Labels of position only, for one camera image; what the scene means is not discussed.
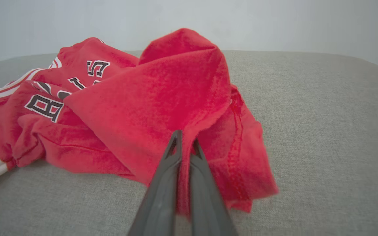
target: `red fabric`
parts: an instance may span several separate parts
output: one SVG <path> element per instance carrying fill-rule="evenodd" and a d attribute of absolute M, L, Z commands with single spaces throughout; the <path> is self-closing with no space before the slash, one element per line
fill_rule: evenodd
<path fill-rule="evenodd" d="M 178 213 L 190 214 L 195 138 L 228 207 L 249 212 L 253 199 L 278 191 L 261 124 L 230 83 L 222 52 L 192 30 L 154 40 L 140 58 L 86 39 L 62 48 L 50 69 L 32 73 L 0 98 L 4 162 L 24 166 L 44 157 L 72 172 L 113 173 L 148 185 L 171 134 L 181 129 Z M 36 95 L 62 103 L 53 107 L 56 118 L 25 109 Z"/>

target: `gray upholstered surface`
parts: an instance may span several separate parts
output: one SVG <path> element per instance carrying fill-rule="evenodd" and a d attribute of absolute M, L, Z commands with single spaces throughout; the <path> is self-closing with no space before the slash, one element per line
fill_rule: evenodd
<path fill-rule="evenodd" d="M 240 235 L 378 234 L 378 66 L 316 53 L 225 55 L 280 188 L 251 214 L 231 211 Z M 54 57 L 0 62 L 0 86 Z M 39 161 L 0 177 L 0 235 L 124 235 L 144 192 Z M 178 218 L 176 231 L 190 235 L 190 225 Z"/>

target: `gray fabric surface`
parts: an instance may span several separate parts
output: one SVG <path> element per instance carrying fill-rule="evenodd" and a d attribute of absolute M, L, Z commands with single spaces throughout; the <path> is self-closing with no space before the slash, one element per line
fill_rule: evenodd
<path fill-rule="evenodd" d="M 231 211 L 240 235 L 378 234 L 378 66 L 317 53 L 225 55 L 280 188 L 251 214 Z M 54 57 L 0 62 L 0 87 Z M 0 235 L 125 235 L 144 193 L 38 161 L 0 177 Z M 177 218 L 176 232 L 190 235 L 190 224 Z"/>

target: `stitching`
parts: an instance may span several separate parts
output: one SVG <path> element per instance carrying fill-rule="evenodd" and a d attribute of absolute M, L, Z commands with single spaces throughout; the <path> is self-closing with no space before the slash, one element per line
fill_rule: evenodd
<path fill-rule="evenodd" d="M 21 160 L 25 155 L 27 155 L 27 153 L 33 151 L 37 147 L 37 145 L 39 145 L 39 143 L 40 143 L 40 139 L 37 138 L 37 142 L 36 142 L 35 145 L 33 145 L 33 147 L 31 147 L 30 149 L 28 149 L 26 151 L 23 151 L 23 153 L 20 155 L 20 157 L 14 158 L 15 159 L 15 163 L 18 165 L 18 161 Z"/>
<path fill-rule="evenodd" d="M 111 151 L 104 151 L 104 150 L 100 150 L 100 149 L 93 149 L 93 148 L 83 147 L 83 146 L 79 146 L 79 145 L 61 145 L 59 143 L 56 143 L 56 142 L 48 139 L 47 137 L 43 136 L 42 134 L 39 134 L 39 136 L 42 137 L 42 138 L 44 138 L 44 139 L 46 139 L 46 140 L 48 140 L 51 143 L 54 143 L 54 144 L 62 146 L 62 147 L 77 147 L 77 148 L 83 148 L 83 149 L 92 150 L 92 151 L 111 152 Z"/>
<path fill-rule="evenodd" d="M 228 153 L 228 173 L 230 176 L 230 181 L 236 190 L 237 197 L 239 200 L 248 200 L 248 194 L 246 193 L 246 187 L 244 186 L 244 181 L 240 175 L 240 149 L 242 144 L 243 136 L 243 124 L 241 122 L 240 116 L 240 106 L 239 106 L 239 97 L 232 96 L 231 100 L 231 110 L 234 113 L 234 122 L 236 126 L 236 133 L 234 135 L 233 142 L 231 144 L 230 152 Z"/>

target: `jersey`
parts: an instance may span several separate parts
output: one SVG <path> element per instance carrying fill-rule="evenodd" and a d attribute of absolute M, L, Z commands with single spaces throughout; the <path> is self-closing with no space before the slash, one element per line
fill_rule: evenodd
<path fill-rule="evenodd" d="M 224 55 L 189 29 L 154 40 L 140 58 L 86 39 L 0 88 L 0 175 L 44 158 L 148 185 L 178 129 L 178 213 L 189 215 L 196 138 L 228 207 L 250 211 L 252 199 L 278 191 L 261 124 L 230 83 Z"/>

